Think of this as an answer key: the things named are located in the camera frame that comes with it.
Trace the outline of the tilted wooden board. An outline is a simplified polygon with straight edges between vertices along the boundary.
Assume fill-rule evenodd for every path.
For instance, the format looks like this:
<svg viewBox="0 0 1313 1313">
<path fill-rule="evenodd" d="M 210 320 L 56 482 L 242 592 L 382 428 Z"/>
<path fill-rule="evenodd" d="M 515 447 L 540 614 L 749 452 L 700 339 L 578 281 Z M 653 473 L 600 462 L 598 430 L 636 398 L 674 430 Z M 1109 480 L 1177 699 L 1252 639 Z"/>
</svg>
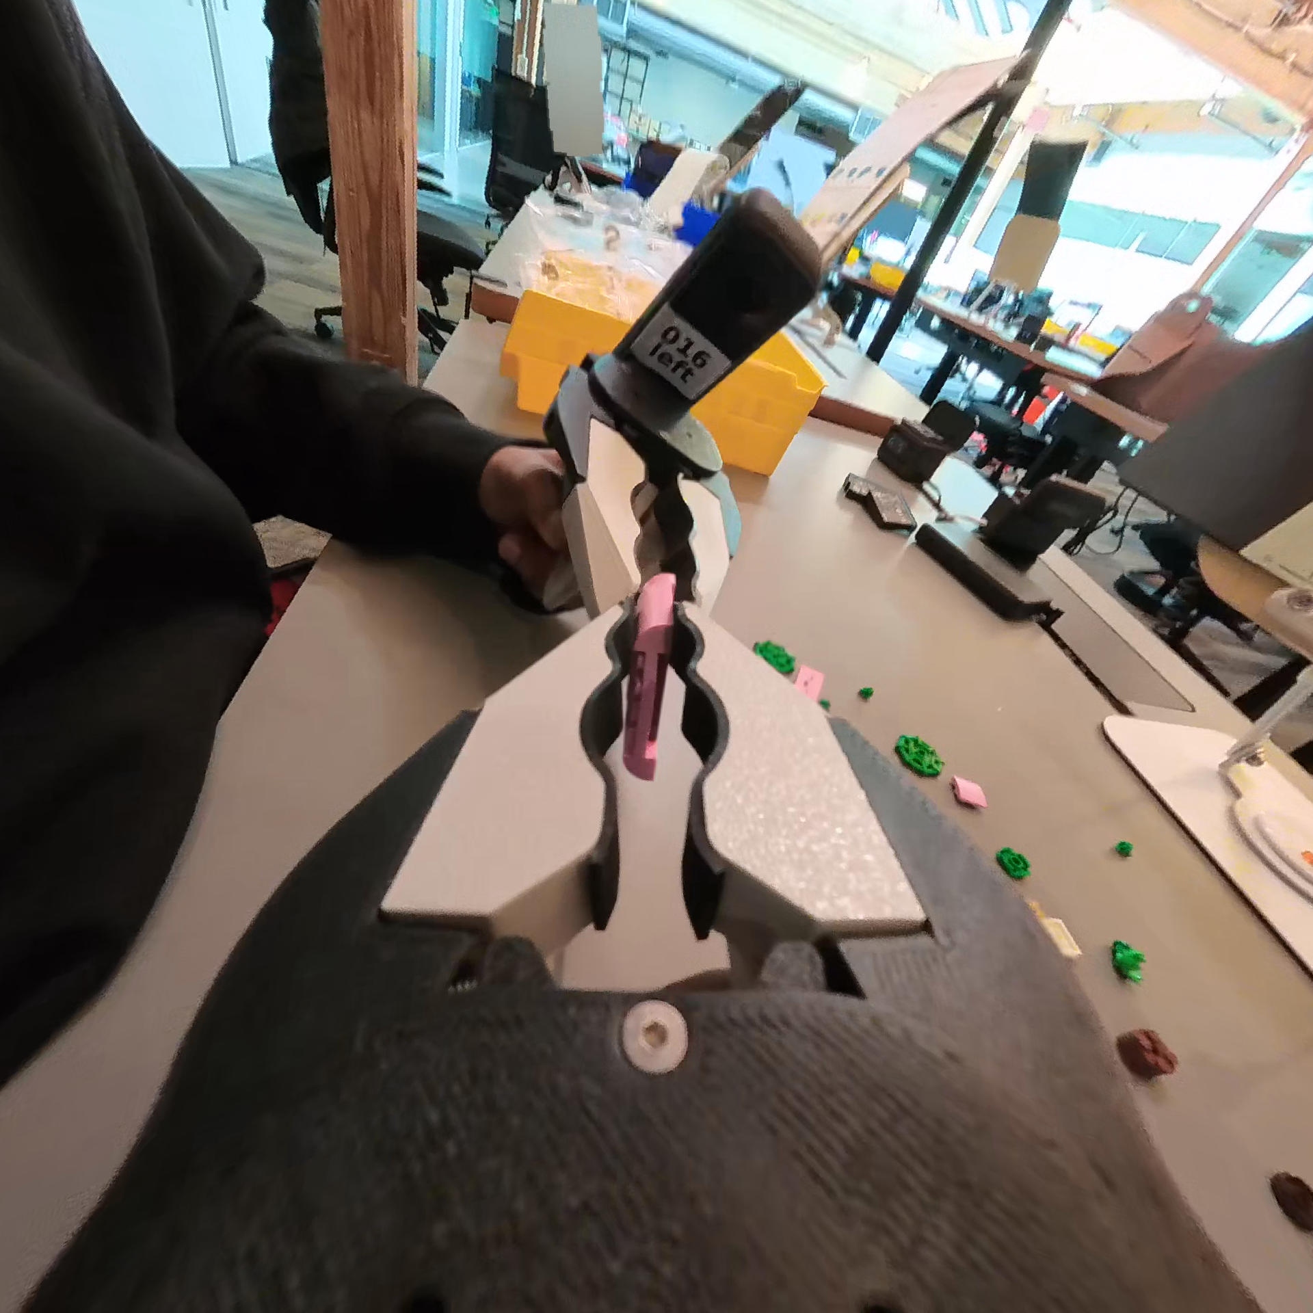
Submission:
<svg viewBox="0 0 1313 1313">
<path fill-rule="evenodd" d="M 845 251 L 894 192 L 913 153 L 986 102 L 1007 83 L 1018 62 L 1020 57 L 1013 55 L 936 74 L 834 166 L 798 213 L 798 224 L 813 239 L 822 268 Z"/>
</svg>

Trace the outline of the person's left hand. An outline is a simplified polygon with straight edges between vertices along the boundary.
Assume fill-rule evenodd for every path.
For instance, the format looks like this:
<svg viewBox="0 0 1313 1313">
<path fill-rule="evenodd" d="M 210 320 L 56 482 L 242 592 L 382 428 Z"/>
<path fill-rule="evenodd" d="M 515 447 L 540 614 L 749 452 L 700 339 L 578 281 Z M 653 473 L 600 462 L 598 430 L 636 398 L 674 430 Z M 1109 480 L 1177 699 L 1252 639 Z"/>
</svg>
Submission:
<svg viewBox="0 0 1313 1313">
<path fill-rule="evenodd" d="M 493 529 L 500 567 L 534 603 L 555 599 L 568 573 L 564 465 L 542 445 L 502 445 L 478 480 L 478 505 Z"/>
</svg>

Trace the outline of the person's left forearm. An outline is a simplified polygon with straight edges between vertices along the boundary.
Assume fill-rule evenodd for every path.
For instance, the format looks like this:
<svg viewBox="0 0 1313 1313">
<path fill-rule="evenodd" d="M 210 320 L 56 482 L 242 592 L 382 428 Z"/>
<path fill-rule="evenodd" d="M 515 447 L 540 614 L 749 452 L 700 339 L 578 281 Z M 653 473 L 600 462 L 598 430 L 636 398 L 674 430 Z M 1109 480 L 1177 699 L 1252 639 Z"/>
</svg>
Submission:
<svg viewBox="0 0 1313 1313">
<path fill-rule="evenodd" d="M 208 460 L 254 518 L 286 516 L 365 550 L 498 561 L 478 505 L 502 439 L 393 371 L 321 354 L 257 305 L 223 341 Z"/>
</svg>

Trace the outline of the clear plastic bags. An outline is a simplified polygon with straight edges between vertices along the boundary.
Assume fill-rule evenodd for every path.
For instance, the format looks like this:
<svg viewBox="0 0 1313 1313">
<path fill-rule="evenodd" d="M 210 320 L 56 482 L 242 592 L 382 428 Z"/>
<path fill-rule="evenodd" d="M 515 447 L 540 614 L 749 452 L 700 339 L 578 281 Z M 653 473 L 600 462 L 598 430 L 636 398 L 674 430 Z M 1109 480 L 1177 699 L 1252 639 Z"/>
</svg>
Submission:
<svg viewBox="0 0 1313 1313">
<path fill-rule="evenodd" d="M 519 292 L 632 320 L 693 254 L 685 241 L 632 219 L 608 205 L 532 196 L 497 241 L 508 268 L 500 277 Z"/>
</svg>

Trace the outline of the black office chair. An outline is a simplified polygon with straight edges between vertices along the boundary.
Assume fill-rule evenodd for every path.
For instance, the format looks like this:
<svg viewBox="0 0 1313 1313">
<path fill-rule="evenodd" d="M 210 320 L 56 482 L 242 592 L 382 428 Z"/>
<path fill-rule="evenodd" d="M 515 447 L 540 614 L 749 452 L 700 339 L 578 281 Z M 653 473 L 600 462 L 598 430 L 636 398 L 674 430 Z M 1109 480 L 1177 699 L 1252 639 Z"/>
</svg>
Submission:
<svg viewBox="0 0 1313 1313">
<path fill-rule="evenodd" d="M 446 220 L 423 207 L 416 215 L 416 279 L 427 292 L 431 305 L 416 305 L 417 334 L 434 356 L 440 356 L 455 320 L 444 318 L 440 309 L 449 303 L 444 290 L 446 279 L 455 273 L 466 277 L 465 305 L 461 320 L 468 318 L 474 275 L 482 269 L 487 245 L 468 228 Z"/>
</svg>

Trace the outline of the yellow plastic bin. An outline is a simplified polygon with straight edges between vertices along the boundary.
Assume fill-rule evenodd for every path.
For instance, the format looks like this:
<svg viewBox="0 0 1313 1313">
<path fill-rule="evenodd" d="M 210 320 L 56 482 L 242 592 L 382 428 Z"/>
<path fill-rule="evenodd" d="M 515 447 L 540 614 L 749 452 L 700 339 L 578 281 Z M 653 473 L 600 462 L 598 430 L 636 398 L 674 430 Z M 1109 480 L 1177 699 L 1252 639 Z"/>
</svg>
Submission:
<svg viewBox="0 0 1313 1313">
<path fill-rule="evenodd" d="M 564 369 L 589 352 L 612 350 L 659 285 L 640 262 L 608 266 L 566 251 L 529 258 L 521 273 L 527 283 L 500 350 L 500 375 L 515 382 L 515 405 L 542 416 Z M 770 477 L 822 388 L 821 373 L 777 334 L 693 415 L 725 465 Z"/>
</svg>

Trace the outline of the hanging black jacket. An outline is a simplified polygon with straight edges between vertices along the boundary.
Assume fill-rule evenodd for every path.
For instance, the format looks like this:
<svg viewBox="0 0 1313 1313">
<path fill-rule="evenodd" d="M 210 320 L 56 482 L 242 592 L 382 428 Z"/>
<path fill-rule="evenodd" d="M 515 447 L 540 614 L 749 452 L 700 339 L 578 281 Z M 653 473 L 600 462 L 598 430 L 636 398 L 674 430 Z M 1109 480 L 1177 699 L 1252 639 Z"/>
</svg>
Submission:
<svg viewBox="0 0 1313 1313">
<path fill-rule="evenodd" d="M 320 198 L 331 183 L 327 98 L 321 66 L 320 4 L 263 2 L 271 36 L 269 134 L 284 190 L 303 222 L 336 252 L 333 200 Z"/>
</svg>

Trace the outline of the black metal pole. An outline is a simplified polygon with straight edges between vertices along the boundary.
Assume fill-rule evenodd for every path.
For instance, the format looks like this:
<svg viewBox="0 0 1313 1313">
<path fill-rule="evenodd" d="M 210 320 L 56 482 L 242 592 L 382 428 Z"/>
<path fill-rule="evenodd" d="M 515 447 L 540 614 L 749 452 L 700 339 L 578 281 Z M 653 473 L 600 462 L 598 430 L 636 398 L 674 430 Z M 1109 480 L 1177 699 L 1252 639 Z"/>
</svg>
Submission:
<svg viewBox="0 0 1313 1313">
<path fill-rule="evenodd" d="M 981 100 L 981 106 L 986 107 L 981 128 L 975 134 L 969 151 L 962 158 L 956 179 L 930 222 L 928 232 L 920 241 L 907 273 L 903 275 L 903 281 L 898 285 L 868 343 L 866 358 L 871 364 L 879 364 L 890 347 L 890 341 L 900 330 L 917 292 L 920 290 L 928 268 L 941 251 L 943 241 L 949 236 L 949 230 L 962 211 L 966 200 L 969 200 L 975 181 L 992 155 L 992 147 L 998 143 L 1000 134 L 1009 123 L 1009 117 L 1013 115 L 1022 92 L 1030 89 L 1037 62 L 1056 34 L 1058 25 L 1065 19 L 1069 8 L 1071 2 L 1045 2 L 1007 79 L 1003 79 L 996 90 L 990 90 Z"/>
</svg>

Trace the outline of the scattered small green clips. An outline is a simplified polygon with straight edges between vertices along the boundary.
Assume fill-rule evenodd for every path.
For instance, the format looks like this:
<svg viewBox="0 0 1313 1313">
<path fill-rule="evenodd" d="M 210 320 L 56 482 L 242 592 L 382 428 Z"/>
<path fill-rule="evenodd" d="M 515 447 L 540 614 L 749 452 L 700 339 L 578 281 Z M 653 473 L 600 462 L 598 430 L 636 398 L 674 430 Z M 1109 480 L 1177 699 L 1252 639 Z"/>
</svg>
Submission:
<svg viewBox="0 0 1313 1313">
<path fill-rule="evenodd" d="M 819 706 L 836 716 L 936 804 L 956 814 L 960 825 L 981 831 L 986 853 L 1013 846 L 1039 872 L 1058 865 L 1092 861 L 1126 863 L 1145 855 L 1124 806 L 1099 801 L 1092 784 L 1098 746 L 1092 739 L 1060 731 L 1047 714 L 1017 714 L 992 697 L 952 699 L 898 697 L 902 686 L 843 686 L 826 682 Z M 894 755 L 900 735 L 919 735 L 943 757 L 939 778 L 919 778 Z M 951 776 L 977 782 L 988 801 L 983 810 L 960 806 Z"/>
</svg>

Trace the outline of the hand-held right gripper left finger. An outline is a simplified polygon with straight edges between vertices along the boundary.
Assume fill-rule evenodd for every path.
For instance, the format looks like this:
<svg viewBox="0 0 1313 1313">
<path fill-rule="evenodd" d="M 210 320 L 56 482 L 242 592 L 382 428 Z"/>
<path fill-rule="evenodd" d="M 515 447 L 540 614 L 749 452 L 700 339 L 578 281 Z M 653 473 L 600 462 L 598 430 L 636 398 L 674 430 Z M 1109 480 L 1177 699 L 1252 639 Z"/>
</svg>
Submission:
<svg viewBox="0 0 1313 1313">
<path fill-rule="evenodd" d="M 604 776 L 581 712 L 612 673 L 615 605 L 495 691 L 455 754 L 387 887 L 380 916 L 527 938 L 553 953 L 591 921 L 585 859 L 604 820 Z"/>
</svg>

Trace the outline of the black flat device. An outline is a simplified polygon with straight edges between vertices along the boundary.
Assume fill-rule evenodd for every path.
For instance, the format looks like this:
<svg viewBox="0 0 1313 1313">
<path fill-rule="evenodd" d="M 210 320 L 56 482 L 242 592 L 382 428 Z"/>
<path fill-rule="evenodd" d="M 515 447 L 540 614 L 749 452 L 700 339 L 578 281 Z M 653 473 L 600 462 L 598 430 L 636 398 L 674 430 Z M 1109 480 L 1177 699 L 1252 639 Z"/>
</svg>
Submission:
<svg viewBox="0 0 1313 1313">
<path fill-rule="evenodd" d="M 843 479 L 843 497 L 858 505 L 881 531 L 913 535 L 917 529 L 917 520 L 907 501 L 887 486 L 873 484 L 860 475 L 849 473 Z"/>
</svg>

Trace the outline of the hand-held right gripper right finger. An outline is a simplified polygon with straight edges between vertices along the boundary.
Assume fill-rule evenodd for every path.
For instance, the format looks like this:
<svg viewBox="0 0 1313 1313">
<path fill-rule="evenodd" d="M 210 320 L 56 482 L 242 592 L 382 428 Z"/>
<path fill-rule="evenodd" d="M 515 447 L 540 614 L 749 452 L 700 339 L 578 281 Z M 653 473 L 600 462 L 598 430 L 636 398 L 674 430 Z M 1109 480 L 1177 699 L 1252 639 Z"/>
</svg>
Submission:
<svg viewBox="0 0 1313 1313">
<path fill-rule="evenodd" d="M 920 934 L 928 916 L 828 714 L 691 603 L 674 609 L 696 755 L 681 902 L 753 966 L 785 942 Z"/>
</svg>

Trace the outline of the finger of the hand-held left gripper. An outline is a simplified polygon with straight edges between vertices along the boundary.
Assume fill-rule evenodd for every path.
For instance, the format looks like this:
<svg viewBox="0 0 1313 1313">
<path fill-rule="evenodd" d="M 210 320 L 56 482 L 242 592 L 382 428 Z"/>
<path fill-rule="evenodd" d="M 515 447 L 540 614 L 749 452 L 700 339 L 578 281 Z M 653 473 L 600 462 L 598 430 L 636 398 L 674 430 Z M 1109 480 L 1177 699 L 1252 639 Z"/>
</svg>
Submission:
<svg viewBox="0 0 1313 1313">
<path fill-rule="evenodd" d="M 589 618 L 632 599 L 657 575 L 653 501 L 642 456 L 606 422 L 591 418 L 581 475 L 563 507 L 568 560 Z"/>
<path fill-rule="evenodd" d="M 726 477 L 677 479 L 677 595 L 711 609 L 738 550 L 741 516 Z"/>
</svg>

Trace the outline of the pink brick block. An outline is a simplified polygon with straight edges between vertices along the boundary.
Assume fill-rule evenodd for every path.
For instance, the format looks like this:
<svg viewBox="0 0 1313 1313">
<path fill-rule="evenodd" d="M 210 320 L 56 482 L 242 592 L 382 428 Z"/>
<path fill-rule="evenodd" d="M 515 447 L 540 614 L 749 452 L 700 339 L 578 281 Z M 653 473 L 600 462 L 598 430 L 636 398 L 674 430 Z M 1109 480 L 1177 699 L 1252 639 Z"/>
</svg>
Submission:
<svg viewBox="0 0 1313 1313">
<path fill-rule="evenodd" d="M 628 658 L 621 763 L 636 780 L 651 782 L 657 771 L 657 739 L 664 676 L 674 644 L 676 577 L 651 577 L 634 605 L 634 635 Z"/>
</svg>

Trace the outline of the person's black jacket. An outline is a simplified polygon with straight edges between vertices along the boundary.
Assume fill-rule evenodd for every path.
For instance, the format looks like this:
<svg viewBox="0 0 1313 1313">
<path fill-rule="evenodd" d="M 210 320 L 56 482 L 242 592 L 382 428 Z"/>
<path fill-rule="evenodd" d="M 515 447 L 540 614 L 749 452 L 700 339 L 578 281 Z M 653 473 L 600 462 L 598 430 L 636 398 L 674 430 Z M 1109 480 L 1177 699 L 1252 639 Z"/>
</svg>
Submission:
<svg viewBox="0 0 1313 1313">
<path fill-rule="evenodd" d="M 118 968 L 271 610 L 188 441 L 261 286 L 69 2 L 1 4 L 1 1083 Z"/>
</svg>

